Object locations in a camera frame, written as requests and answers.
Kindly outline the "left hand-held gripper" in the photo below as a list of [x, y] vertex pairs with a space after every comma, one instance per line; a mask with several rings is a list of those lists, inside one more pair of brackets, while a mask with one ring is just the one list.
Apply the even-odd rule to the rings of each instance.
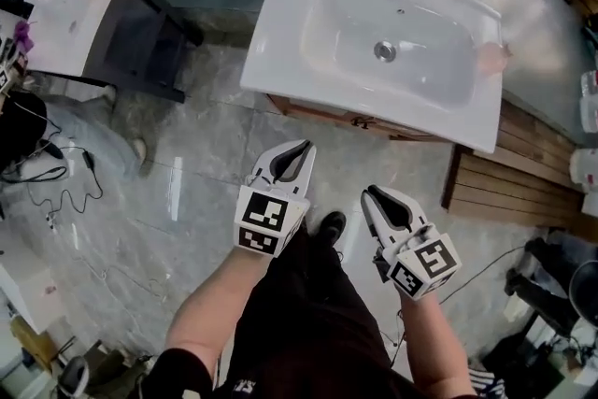
[[257, 178], [242, 186], [237, 198], [236, 247], [271, 258], [280, 255], [310, 208], [306, 192], [316, 153], [310, 140], [300, 139], [279, 144], [258, 158], [252, 170]]

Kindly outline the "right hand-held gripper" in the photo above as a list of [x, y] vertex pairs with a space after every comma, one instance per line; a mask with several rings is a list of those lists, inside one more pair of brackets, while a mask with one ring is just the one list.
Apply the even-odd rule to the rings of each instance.
[[[372, 237], [380, 244], [394, 244], [379, 247], [373, 258], [381, 280], [411, 300], [437, 290], [462, 267], [449, 235], [440, 234], [433, 223], [425, 224], [425, 214], [412, 197], [370, 185], [362, 192], [361, 205]], [[395, 232], [414, 235], [396, 243]]]

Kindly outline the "person's left forearm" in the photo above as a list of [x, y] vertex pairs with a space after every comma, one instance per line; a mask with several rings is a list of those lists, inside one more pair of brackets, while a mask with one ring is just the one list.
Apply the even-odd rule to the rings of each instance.
[[210, 375], [270, 259], [234, 247], [221, 265], [183, 302], [166, 335], [167, 349], [185, 349]]

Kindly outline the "person's right forearm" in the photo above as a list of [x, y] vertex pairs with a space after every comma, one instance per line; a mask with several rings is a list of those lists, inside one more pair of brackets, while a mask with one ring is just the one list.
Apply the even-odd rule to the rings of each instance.
[[407, 358], [416, 387], [429, 399], [475, 394], [467, 355], [449, 325], [437, 296], [419, 300], [400, 293]]

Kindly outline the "person's black right shoe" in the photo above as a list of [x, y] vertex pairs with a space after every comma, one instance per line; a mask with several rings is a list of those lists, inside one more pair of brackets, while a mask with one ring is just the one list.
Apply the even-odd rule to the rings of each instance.
[[312, 242], [318, 247], [332, 248], [344, 233], [346, 224], [347, 217], [343, 212], [330, 212], [321, 221]]

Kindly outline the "person's black trousers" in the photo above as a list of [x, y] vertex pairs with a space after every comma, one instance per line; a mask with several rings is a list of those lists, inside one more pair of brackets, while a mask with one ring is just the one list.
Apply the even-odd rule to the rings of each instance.
[[299, 349], [346, 351], [391, 370], [377, 323], [335, 248], [316, 246], [312, 236], [300, 229], [253, 289], [236, 326], [229, 371]]

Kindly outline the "wooden slatted platform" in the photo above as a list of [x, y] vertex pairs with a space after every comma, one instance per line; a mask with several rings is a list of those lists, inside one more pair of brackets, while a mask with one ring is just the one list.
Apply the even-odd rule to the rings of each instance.
[[530, 227], [570, 228], [582, 190], [569, 176], [576, 144], [504, 100], [493, 153], [453, 149], [441, 206], [449, 214]]

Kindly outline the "metal sink drain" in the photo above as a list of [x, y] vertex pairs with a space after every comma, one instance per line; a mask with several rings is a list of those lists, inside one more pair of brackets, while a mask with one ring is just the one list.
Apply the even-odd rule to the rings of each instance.
[[389, 41], [378, 41], [374, 46], [374, 55], [381, 62], [393, 62], [396, 58], [396, 47]]

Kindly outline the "black white striped cloth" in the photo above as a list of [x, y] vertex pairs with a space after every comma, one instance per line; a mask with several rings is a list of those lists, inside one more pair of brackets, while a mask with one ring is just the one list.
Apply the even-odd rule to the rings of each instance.
[[478, 397], [482, 399], [507, 399], [505, 382], [486, 370], [470, 367], [468, 369], [472, 386]]

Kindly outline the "clear water jug red label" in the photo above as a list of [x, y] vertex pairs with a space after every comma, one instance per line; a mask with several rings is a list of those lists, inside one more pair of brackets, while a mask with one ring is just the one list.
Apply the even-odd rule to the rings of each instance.
[[577, 149], [570, 159], [571, 180], [588, 192], [598, 192], [598, 149]]
[[598, 94], [582, 96], [579, 99], [582, 128], [586, 133], [598, 133]]
[[582, 97], [598, 95], [598, 70], [584, 72], [580, 77]]

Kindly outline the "person's black shirt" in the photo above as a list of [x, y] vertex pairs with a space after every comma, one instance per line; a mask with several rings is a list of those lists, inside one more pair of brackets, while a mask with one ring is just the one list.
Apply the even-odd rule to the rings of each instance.
[[408, 380], [346, 351], [297, 350], [229, 371], [215, 388], [204, 364], [183, 349], [163, 353], [135, 399], [425, 399]]

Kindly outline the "black rounded seat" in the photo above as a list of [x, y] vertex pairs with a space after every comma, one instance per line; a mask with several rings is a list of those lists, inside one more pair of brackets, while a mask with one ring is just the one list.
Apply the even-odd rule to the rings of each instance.
[[33, 93], [13, 91], [0, 114], [0, 172], [31, 154], [47, 127], [44, 102]]

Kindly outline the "white flat panel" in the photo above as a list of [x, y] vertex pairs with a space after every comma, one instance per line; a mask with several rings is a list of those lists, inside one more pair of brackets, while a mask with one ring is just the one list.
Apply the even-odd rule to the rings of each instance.
[[64, 315], [50, 269], [21, 243], [0, 243], [0, 289], [37, 334]]

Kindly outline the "purple cloth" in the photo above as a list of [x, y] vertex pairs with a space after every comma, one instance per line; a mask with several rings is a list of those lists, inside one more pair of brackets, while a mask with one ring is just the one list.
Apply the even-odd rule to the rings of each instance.
[[22, 54], [27, 54], [35, 45], [30, 37], [30, 28], [27, 21], [18, 21], [14, 27], [13, 42]]

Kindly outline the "wooden sink cabinet frame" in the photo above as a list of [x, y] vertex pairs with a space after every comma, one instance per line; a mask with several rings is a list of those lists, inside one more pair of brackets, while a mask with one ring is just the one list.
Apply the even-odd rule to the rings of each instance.
[[[282, 110], [282, 109], [283, 109], [285, 106], [287, 106], [288, 104], [293, 104], [293, 103], [291, 102], [291, 99], [290, 99], [290, 98], [287, 98], [287, 97], [283, 97], [283, 96], [276, 96], [276, 95], [271, 95], [271, 94], [268, 94], [268, 95], [267, 95], [267, 97], [268, 97], [268, 99], [271, 101], [271, 103], [272, 103], [272, 104], [273, 104], [273, 105], [274, 105], [274, 106], [275, 106], [275, 107], [276, 107], [276, 108], [277, 108], [277, 109], [278, 109], [280, 112], [281, 112], [281, 110]], [[317, 109], [324, 110], [324, 109], [323, 109], [323, 106], [319, 106], [319, 105], [316, 105], [315, 107], [311, 107], [311, 108], [317, 108]], [[361, 116], [363, 116], [363, 117], [368, 117], [369, 119], [377, 119], [376, 117], [367, 116], [367, 115], [363, 115], [363, 114], [358, 114], [358, 115], [361, 115]], [[336, 125], [340, 125], [340, 126], [352, 126], [352, 125], [347, 125], [347, 124], [342, 124], [342, 123], [336, 123], [336, 122], [334, 122], [334, 124], [336, 124]], [[360, 125], [359, 125], [359, 126], [352, 126], [352, 127], [354, 127], [354, 128], [357, 128], [357, 129], [361, 129], [361, 130], [363, 130], [363, 129], [361, 128], [361, 126], [360, 126]], [[382, 133], [379, 133], [379, 132], [373, 132], [373, 131], [371, 131], [371, 130], [364, 130], [364, 131], [366, 131], [366, 132], [368, 132], [368, 133], [374, 133], [374, 134], [380, 134], [380, 135], [383, 135]], [[386, 136], [386, 137], [387, 137], [387, 138], [388, 138], [390, 141], [397, 141], [397, 140], [395, 140], [394, 138], [389, 138], [387, 135], [384, 135], [384, 136]], [[452, 140], [445, 139], [445, 138], [442, 138], [442, 139], [443, 139], [443, 142], [422, 142], [422, 143], [445, 143], [445, 144], [451, 144], [451, 143], [452, 143]]]

